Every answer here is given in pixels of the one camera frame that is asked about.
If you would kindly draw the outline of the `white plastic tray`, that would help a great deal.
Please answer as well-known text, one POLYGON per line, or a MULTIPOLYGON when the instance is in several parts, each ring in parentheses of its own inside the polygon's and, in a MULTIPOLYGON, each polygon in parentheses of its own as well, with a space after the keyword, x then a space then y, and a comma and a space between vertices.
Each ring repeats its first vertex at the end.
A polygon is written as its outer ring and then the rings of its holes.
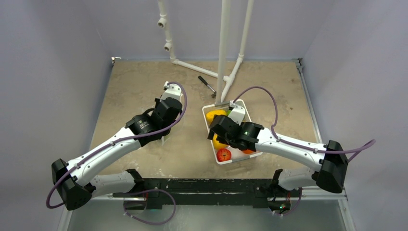
MULTIPOLYGON (((248 111, 247 111, 247 108, 246 108, 246 105, 245 105, 244 101, 241 100, 241 99, 238 99, 236 101, 236 104, 239 104, 239 105, 243 106, 245 108, 245 110, 246 110, 246 116, 245 116, 245 119, 244 119, 243 122, 251 122, 252 120, 251 120, 251 118, 250 118, 250 116, 248 114, 248 111)), ((203 106, 202 107, 202 113, 203 113, 204 119, 205 119, 205 114, 207 112, 212 111, 212 110, 217 110, 217 109, 223 109, 225 111, 228 111, 229 110, 229 102, 203 106)), ((207 121, 206 121, 206 128, 207 128, 207 131, 209 132, 209 125, 208 125, 207 121)), ((242 160, 246 160, 246 159, 250 159, 250 158, 256 158, 257 156, 260 156, 260 155, 263 154, 262 152, 255 152, 254 154, 244 154, 241 150, 234 149, 234 148, 228 146, 226 149, 231 151, 231 154, 232 154, 231 159, 229 161, 219 162, 219 161, 217 161, 217 157, 216 157, 217 151, 213 147, 212 140, 210 140, 210 143, 211 143, 211 146, 212 146, 212 150, 213 150, 216 162, 219 165, 229 164, 229 163, 242 161, 242 160)))

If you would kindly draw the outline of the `clear zip top bag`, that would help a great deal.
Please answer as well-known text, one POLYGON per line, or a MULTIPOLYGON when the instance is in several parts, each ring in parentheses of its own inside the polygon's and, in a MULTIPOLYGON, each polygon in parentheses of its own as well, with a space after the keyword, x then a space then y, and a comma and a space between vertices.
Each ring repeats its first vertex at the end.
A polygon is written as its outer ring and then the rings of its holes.
MULTIPOLYGON (((162 128, 166 128, 167 126, 157 126, 153 121, 152 121, 152 112, 154 108, 149 108, 146 111, 144 111, 143 115, 146 116, 150 120, 150 124, 153 124, 156 126, 157 130, 160 130, 162 128)), ((180 135, 184 129, 184 118, 181 117, 182 112, 178 115, 176 120, 173 122, 175 123, 178 119, 178 123, 174 124, 171 128, 167 129, 166 131, 163 131, 161 134, 155 135, 155 137, 159 137, 157 140, 157 143, 160 143, 162 146, 170 144, 171 141, 175 140, 178 135, 180 135)))

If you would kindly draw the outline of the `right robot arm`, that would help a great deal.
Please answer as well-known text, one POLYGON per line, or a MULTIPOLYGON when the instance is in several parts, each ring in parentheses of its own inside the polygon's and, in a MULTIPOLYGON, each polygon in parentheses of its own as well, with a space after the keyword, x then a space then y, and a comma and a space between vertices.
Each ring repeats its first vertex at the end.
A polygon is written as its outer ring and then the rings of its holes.
POLYGON ((270 183, 271 192, 281 196, 296 188, 318 186, 330 193, 341 193, 344 187, 348 160, 344 154, 328 154, 340 144, 330 141, 308 143, 293 139, 293 145, 273 136, 270 129, 253 122, 234 122, 226 115, 217 115, 209 125, 208 139, 217 140, 241 151, 251 150, 276 154, 304 165, 299 169, 278 169, 270 183))

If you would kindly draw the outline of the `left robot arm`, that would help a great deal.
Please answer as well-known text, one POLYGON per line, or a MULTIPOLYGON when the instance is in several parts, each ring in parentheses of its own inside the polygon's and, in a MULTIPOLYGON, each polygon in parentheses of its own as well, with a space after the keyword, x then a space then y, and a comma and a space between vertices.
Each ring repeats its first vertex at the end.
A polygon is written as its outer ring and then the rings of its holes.
POLYGON ((72 211, 100 195, 141 195, 143 183, 136 170, 102 176, 99 173, 128 153, 168 135, 182 119, 186 106, 187 101, 177 98, 156 98, 153 108, 133 116, 115 135, 96 148, 69 161, 54 161, 51 165, 53 187, 46 199, 47 208, 64 206, 72 211))

